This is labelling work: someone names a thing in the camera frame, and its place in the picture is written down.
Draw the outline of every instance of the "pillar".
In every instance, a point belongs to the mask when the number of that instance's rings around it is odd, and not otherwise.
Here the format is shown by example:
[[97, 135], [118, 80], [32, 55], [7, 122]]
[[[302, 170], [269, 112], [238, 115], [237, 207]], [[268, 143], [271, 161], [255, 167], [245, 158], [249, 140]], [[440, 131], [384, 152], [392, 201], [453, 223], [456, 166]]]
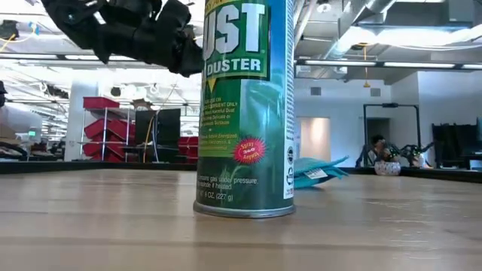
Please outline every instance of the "pillar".
[[72, 82], [69, 98], [69, 123], [67, 124], [66, 136], [66, 155], [65, 161], [82, 159], [81, 145], [82, 133], [84, 132], [83, 120], [88, 125], [96, 119], [88, 112], [84, 119], [84, 97], [99, 96], [99, 86], [97, 81], [88, 79], [78, 79]]

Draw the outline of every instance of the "fluorescent light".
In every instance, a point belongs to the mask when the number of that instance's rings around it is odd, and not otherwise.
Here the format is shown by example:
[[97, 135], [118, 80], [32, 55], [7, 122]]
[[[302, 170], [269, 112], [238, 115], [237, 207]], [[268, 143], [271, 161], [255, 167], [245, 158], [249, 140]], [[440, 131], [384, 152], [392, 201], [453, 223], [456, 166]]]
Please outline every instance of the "fluorescent light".
[[94, 55], [65, 55], [65, 57], [69, 60], [99, 60], [99, 58]]
[[109, 57], [109, 60], [113, 60], [113, 61], [137, 61], [137, 60], [132, 59], [132, 58], [127, 57], [127, 56], [111, 56], [111, 57]]
[[411, 63], [411, 62], [385, 62], [385, 67], [393, 68], [427, 68], [427, 69], [451, 69], [455, 64], [449, 63]]
[[445, 0], [397, 0], [402, 3], [443, 3]]
[[482, 64], [464, 64], [462, 69], [482, 69]]
[[0, 57], [12, 59], [57, 59], [56, 55], [34, 53], [0, 53]]
[[29, 99], [12, 99], [11, 102], [17, 103], [38, 103], [38, 104], [47, 104], [47, 103], [59, 103], [59, 104], [69, 104], [69, 100], [29, 100]]
[[317, 38], [317, 37], [310, 37], [310, 36], [302, 36], [302, 41], [323, 41], [323, 42], [332, 42], [333, 40], [329, 38]]
[[[95, 55], [65, 55], [68, 60], [99, 60]], [[137, 61], [127, 56], [111, 56], [109, 57], [111, 61]]]
[[51, 103], [51, 101], [48, 101], [48, 100], [22, 100], [22, 99], [15, 99], [15, 100], [12, 100], [12, 102], [19, 102], [19, 103]]
[[308, 23], [338, 23], [337, 21], [309, 20]]
[[330, 66], [357, 66], [373, 67], [375, 62], [371, 61], [344, 61], [344, 60], [305, 60], [301, 65], [330, 65]]

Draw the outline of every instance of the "person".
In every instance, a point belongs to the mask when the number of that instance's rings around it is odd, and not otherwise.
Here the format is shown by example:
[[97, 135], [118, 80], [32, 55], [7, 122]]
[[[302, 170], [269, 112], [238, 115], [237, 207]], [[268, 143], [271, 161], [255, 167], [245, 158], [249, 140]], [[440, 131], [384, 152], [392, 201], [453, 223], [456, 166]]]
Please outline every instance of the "person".
[[371, 145], [365, 145], [361, 150], [360, 157], [356, 160], [355, 166], [361, 166], [365, 154], [372, 165], [379, 161], [396, 162], [398, 161], [398, 155], [395, 154], [396, 150], [398, 149], [394, 145], [386, 142], [383, 135], [374, 135], [371, 137]]

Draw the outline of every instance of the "black frame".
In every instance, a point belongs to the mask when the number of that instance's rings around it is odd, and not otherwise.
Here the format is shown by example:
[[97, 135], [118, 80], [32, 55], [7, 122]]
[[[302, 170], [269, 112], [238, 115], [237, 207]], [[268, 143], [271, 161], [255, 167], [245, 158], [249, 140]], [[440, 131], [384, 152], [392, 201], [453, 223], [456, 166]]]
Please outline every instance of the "black frame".
[[[368, 146], [368, 120], [367, 120], [367, 108], [368, 107], [381, 107], [381, 108], [399, 108], [399, 107], [413, 107], [416, 113], [416, 139], [419, 148], [422, 148], [422, 136], [420, 135], [420, 109], [418, 105], [399, 105], [398, 103], [383, 103], [383, 104], [364, 104], [363, 105], [363, 126], [365, 132], [365, 146]], [[363, 154], [363, 164], [368, 166], [368, 154]]]

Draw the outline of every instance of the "black monitor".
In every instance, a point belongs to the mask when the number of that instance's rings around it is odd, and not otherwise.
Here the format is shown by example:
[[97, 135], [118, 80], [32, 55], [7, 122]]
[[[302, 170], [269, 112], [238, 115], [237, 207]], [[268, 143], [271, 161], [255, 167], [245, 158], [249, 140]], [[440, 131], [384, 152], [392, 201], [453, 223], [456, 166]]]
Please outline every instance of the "black monitor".
[[157, 143], [178, 145], [181, 137], [181, 109], [163, 109], [157, 115]]
[[[181, 137], [181, 109], [163, 109], [159, 111], [137, 111], [136, 112], [136, 144], [140, 145], [152, 141], [152, 129], [157, 134], [156, 140], [158, 145], [177, 146], [178, 140]], [[149, 123], [152, 117], [153, 123], [156, 126], [151, 127], [149, 131]]]
[[482, 142], [482, 117], [477, 118], [477, 140]]
[[140, 145], [145, 142], [147, 138], [147, 142], [152, 141], [152, 133], [149, 132], [149, 123], [151, 122], [151, 118], [156, 114], [156, 111], [149, 110], [149, 111], [136, 111], [136, 144]]

